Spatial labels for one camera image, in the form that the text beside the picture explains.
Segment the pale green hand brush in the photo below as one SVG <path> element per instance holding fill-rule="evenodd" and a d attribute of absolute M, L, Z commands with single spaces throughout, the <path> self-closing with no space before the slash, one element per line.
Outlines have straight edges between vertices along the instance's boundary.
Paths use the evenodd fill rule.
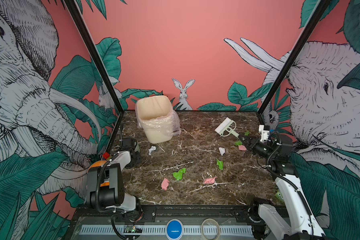
<path fill-rule="evenodd" d="M 227 137 L 233 135 L 236 138 L 239 138 L 239 134 L 236 132 L 237 124 L 235 121 L 230 118 L 226 118 L 216 129 L 215 132 L 218 133 L 221 137 Z"/>

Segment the small green paper scrap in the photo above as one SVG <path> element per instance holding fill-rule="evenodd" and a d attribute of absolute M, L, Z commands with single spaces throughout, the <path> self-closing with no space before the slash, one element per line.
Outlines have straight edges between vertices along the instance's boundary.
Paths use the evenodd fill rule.
<path fill-rule="evenodd" d="M 224 169 L 224 163 L 223 163 L 223 161 L 220 161 L 219 159 L 217 159 L 216 165 L 218 166 L 218 168 L 219 168 L 220 170 L 223 170 L 223 169 Z"/>

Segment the cream trash bin with bag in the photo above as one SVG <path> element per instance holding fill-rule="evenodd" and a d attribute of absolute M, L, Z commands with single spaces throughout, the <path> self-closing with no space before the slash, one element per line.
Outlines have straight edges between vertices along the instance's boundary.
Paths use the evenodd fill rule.
<path fill-rule="evenodd" d="M 138 127 L 148 141 L 159 144 L 181 134 L 180 119 L 169 98 L 164 95 L 143 98 L 136 103 Z"/>

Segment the large green paper scrap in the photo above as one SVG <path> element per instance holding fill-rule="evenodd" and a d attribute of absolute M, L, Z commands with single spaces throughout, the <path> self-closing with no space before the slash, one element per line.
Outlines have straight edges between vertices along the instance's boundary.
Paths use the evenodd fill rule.
<path fill-rule="evenodd" d="M 183 179 L 183 175 L 186 173 L 187 169 L 186 168 L 182 168 L 177 172 L 173 172 L 173 177 L 177 180 L 180 181 Z"/>

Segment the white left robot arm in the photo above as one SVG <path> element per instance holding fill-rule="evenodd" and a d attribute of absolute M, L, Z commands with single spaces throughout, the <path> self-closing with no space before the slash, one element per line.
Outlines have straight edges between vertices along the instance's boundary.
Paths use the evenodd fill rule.
<path fill-rule="evenodd" d="M 87 174 L 85 205 L 99 213 L 126 214 L 131 222 L 143 216 L 138 197 L 126 193 L 122 170 L 131 169 L 142 162 L 136 139 L 121 139 L 121 147 L 111 156 L 105 152 L 90 166 Z"/>

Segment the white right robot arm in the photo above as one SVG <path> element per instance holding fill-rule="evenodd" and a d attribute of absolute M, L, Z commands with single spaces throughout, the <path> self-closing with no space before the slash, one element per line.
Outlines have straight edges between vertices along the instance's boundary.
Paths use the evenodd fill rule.
<path fill-rule="evenodd" d="M 238 139 L 247 150 L 266 160 L 264 168 L 275 180 L 290 220 L 287 223 L 270 201 L 254 199 L 248 210 L 249 218 L 254 223 L 266 224 L 265 227 L 253 227 L 255 239 L 263 240 L 269 233 L 278 240 L 327 239 L 303 193 L 299 174 L 289 162 L 293 148 L 292 139 L 278 132 L 272 132 L 265 140 L 244 135 L 239 135 Z"/>

